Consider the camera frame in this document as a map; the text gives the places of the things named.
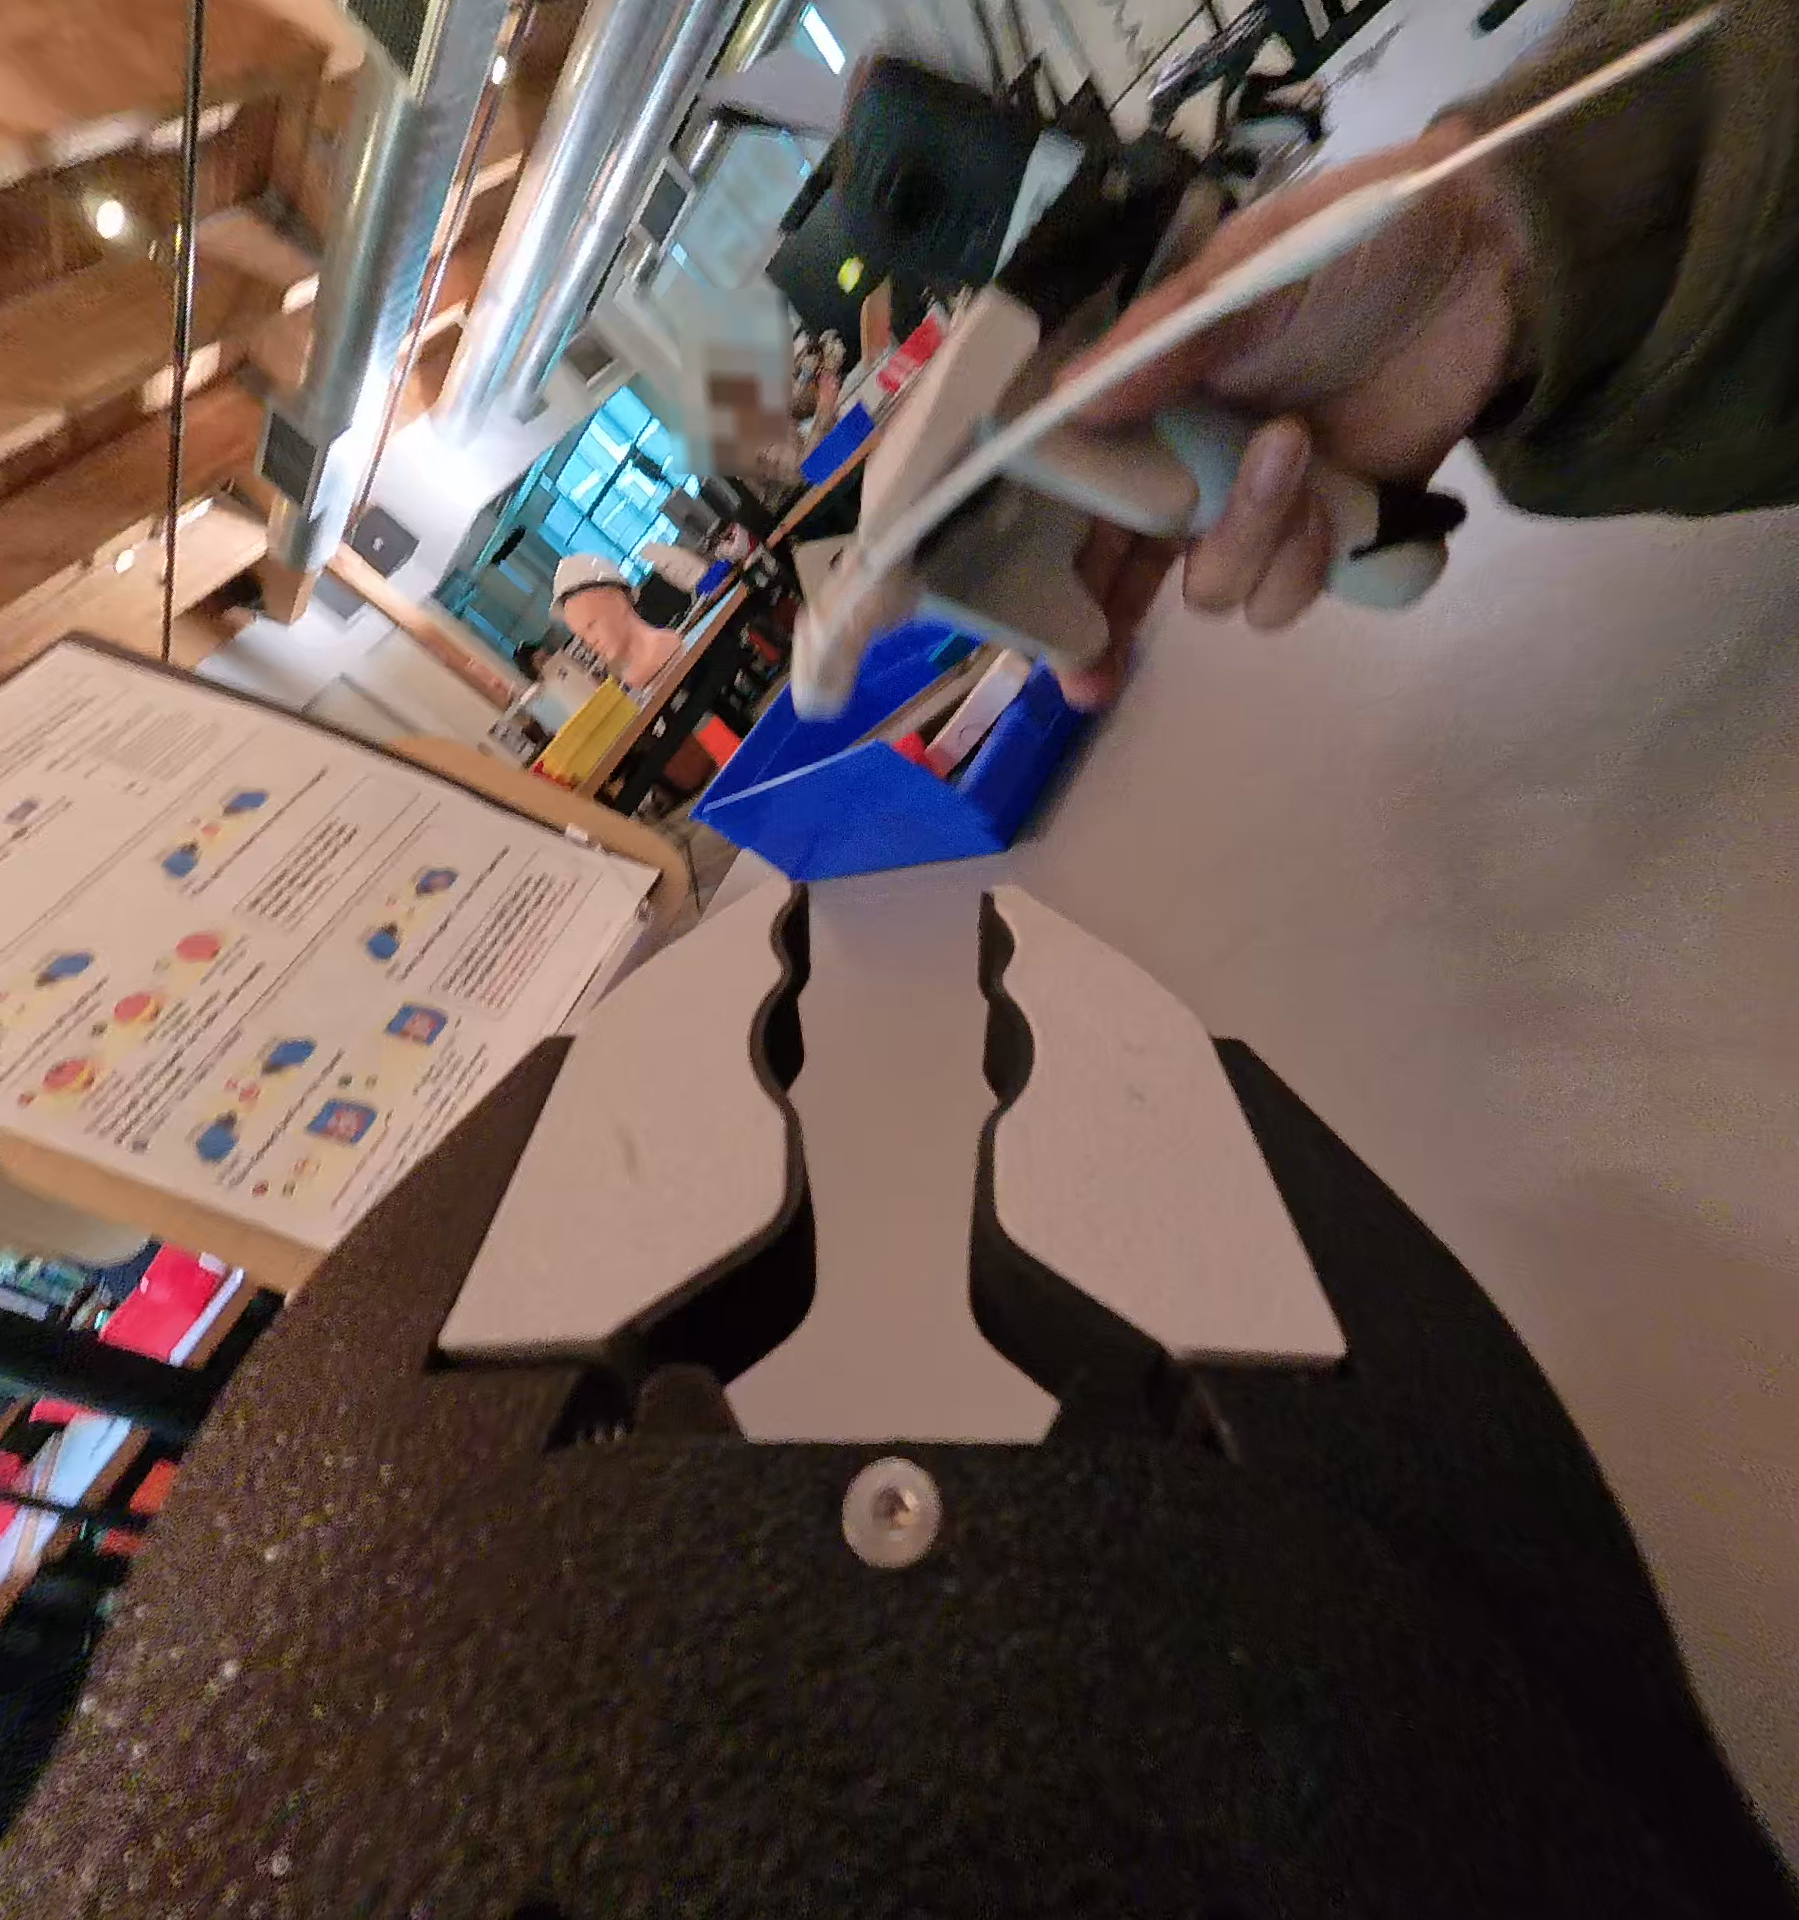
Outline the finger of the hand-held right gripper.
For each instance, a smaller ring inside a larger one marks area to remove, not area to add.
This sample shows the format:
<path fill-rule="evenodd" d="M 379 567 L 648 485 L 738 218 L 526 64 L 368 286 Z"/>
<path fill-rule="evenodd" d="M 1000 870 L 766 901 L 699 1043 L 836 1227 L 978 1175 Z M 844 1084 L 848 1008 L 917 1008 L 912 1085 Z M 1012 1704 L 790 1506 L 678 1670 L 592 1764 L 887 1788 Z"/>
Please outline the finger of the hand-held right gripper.
<path fill-rule="evenodd" d="M 1110 624 L 1078 580 L 1089 532 L 1175 538 L 1199 504 L 1193 471 L 1159 437 L 1044 437 L 921 543 L 921 602 L 1056 671 L 1094 667 Z"/>
<path fill-rule="evenodd" d="M 859 554 L 873 554 L 975 449 L 1014 378 L 1038 350 L 1040 322 L 1000 286 L 971 293 L 901 398 L 859 490 Z"/>

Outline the small yellow bin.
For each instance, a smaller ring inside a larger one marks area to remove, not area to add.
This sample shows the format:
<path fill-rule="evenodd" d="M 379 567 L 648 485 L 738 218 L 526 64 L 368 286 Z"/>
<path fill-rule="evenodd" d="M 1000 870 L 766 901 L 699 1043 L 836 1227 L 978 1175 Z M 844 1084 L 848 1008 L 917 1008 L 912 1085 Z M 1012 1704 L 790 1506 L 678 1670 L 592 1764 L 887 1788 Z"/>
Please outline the small yellow bin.
<path fill-rule="evenodd" d="M 603 682 L 553 733 L 530 769 L 558 787 L 589 791 L 599 767 L 640 717 L 640 698 L 616 682 Z"/>

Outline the silver ceiling duct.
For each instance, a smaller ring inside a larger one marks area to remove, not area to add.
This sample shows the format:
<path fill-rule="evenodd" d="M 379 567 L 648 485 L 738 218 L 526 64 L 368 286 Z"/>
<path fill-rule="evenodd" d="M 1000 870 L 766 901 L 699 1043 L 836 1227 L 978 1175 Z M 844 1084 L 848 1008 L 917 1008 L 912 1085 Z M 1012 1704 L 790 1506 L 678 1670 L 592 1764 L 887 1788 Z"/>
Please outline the silver ceiling duct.
<path fill-rule="evenodd" d="M 742 3 L 592 3 L 429 413 L 448 446 L 528 420 Z"/>
<path fill-rule="evenodd" d="M 362 62 L 302 372 L 268 408 L 268 555 L 316 577 L 345 541 L 418 320 L 434 237 L 508 39 L 504 3 L 335 4 Z"/>

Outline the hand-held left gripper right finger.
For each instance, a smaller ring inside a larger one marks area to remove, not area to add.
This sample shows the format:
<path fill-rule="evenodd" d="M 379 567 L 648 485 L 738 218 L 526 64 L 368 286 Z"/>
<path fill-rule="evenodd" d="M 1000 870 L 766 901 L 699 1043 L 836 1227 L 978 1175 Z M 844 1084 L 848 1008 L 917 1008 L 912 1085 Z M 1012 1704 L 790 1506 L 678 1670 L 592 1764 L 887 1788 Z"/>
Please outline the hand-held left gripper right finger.
<path fill-rule="evenodd" d="M 1346 1335 L 1201 1018 L 1017 885 L 983 899 L 980 992 L 986 1341 L 1023 1374 L 1336 1367 Z"/>

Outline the person's right hand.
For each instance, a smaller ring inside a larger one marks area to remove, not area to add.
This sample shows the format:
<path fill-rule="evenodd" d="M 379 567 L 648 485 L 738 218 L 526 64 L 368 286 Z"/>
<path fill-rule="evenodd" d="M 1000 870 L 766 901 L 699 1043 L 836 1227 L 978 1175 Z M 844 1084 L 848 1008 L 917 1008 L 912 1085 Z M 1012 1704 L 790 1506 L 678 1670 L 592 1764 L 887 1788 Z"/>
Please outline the person's right hand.
<path fill-rule="evenodd" d="M 1117 698 L 1174 564 L 1191 612 L 1238 613 L 1261 632 L 1308 612 L 1336 552 L 1318 472 L 1424 486 L 1519 365 L 1529 268 L 1510 185 L 1481 162 L 1318 276 L 1199 333 L 1085 408 L 1076 424 L 1106 430 L 1208 394 L 1256 433 L 1224 515 L 1191 547 L 1090 531 L 1076 572 L 1102 609 L 1106 648 L 1060 678 L 1065 703 L 1093 714 Z"/>

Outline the person's right forearm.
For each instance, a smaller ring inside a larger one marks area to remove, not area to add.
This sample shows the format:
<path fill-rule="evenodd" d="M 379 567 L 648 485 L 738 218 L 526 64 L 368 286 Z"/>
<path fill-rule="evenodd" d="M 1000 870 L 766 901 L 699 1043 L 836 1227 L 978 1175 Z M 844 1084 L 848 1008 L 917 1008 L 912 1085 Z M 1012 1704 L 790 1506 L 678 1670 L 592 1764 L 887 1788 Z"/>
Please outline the person's right forearm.
<path fill-rule="evenodd" d="M 1495 159 L 1529 243 L 1510 388 L 1472 444 L 1532 515 L 1799 506 L 1799 3 Z"/>

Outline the blue plastic bin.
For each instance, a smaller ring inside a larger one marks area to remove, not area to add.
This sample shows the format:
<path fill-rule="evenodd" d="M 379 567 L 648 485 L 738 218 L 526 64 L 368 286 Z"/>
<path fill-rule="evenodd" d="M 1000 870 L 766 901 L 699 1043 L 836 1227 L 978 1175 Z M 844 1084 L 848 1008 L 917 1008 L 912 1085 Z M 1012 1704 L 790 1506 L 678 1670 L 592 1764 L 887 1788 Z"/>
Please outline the blue plastic bin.
<path fill-rule="evenodd" d="M 1047 667 L 1030 670 L 947 776 L 880 738 L 971 648 L 951 624 L 916 617 L 873 642 L 836 719 L 799 719 L 783 691 L 696 801 L 694 822 L 802 883 L 1007 853 L 1086 735 Z"/>

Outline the black monitor screen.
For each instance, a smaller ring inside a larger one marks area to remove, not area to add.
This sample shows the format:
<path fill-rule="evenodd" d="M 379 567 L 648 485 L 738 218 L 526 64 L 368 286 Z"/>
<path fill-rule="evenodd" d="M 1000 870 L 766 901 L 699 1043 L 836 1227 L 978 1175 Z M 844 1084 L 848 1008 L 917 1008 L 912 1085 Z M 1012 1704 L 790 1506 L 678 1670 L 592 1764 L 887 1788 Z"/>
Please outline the black monitor screen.
<path fill-rule="evenodd" d="M 855 353 L 859 307 L 887 281 L 887 264 L 854 239 L 836 192 L 825 187 L 797 227 L 780 234 L 765 275 L 799 329 L 836 333 Z"/>

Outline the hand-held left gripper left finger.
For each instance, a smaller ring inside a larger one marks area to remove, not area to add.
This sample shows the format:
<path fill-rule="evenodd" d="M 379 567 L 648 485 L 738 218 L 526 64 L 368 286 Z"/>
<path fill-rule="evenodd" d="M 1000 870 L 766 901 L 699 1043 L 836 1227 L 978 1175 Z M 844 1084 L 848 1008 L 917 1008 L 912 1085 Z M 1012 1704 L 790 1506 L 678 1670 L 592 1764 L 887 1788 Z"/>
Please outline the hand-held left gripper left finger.
<path fill-rule="evenodd" d="M 792 1090 L 807 892 L 768 880 L 568 1026 L 437 1341 L 451 1364 L 754 1366 L 804 1320 L 813 1251 Z"/>

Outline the white flat box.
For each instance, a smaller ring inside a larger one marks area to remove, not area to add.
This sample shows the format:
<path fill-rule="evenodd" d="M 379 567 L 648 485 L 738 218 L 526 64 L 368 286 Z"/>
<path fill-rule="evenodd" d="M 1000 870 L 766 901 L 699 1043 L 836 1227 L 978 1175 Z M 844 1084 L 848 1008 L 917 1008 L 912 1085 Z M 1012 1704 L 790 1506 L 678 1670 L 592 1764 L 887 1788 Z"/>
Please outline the white flat box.
<path fill-rule="evenodd" d="M 940 780 L 954 776 L 957 765 L 985 741 L 1027 686 L 1032 661 L 1019 653 L 1000 651 L 959 704 L 937 725 L 927 743 L 927 767 Z"/>

